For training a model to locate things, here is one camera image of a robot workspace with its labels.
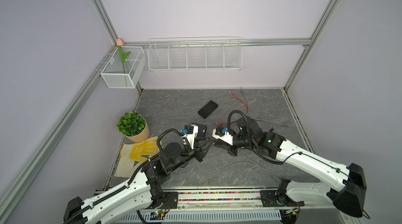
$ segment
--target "plant pot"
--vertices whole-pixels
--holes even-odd
[[[148,122],[146,123],[145,128],[142,130],[142,132],[140,132],[136,136],[126,136],[126,138],[133,141],[134,143],[140,143],[148,139],[149,138]]]

